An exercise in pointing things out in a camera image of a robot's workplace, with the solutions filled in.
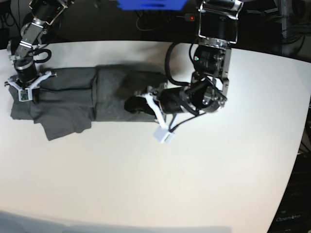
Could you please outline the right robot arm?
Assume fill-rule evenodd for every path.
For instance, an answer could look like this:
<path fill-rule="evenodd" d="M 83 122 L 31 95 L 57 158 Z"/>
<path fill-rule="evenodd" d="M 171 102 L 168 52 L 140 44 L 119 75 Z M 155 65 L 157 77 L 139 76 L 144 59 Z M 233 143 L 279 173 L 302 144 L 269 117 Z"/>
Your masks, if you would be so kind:
<path fill-rule="evenodd" d="M 48 34 L 54 23 L 60 23 L 61 15 L 73 4 L 73 0 L 32 0 L 29 3 L 33 19 L 20 31 L 21 39 L 10 40 L 7 45 L 17 79 L 7 81 L 6 85 L 21 90 L 31 88 L 40 77 L 35 65 L 47 62 L 52 56 L 47 45 L 42 43 L 42 36 Z"/>

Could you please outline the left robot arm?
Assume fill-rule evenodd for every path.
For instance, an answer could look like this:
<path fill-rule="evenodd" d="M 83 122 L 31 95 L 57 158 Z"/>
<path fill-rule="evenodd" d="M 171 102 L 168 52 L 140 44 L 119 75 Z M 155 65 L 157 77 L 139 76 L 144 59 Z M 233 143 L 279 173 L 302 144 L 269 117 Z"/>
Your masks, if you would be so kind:
<path fill-rule="evenodd" d="M 177 81 L 172 77 L 171 54 L 178 44 L 173 42 L 166 52 L 164 70 L 168 82 L 175 88 L 167 88 L 167 83 L 148 86 L 125 102 L 125 110 L 153 115 L 163 125 L 166 115 L 176 117 L 180 113 L 190 113 L 192 118 L 197 118 L 224 107 L 229 86 L 230 46 L 237 43 L 238 19 L 243 5 L 241 0 L 197 1 L 199 19 L 195 44 L 198 47 L 195 51 L 189 50 L 194 68 L 191 81 Z"/>

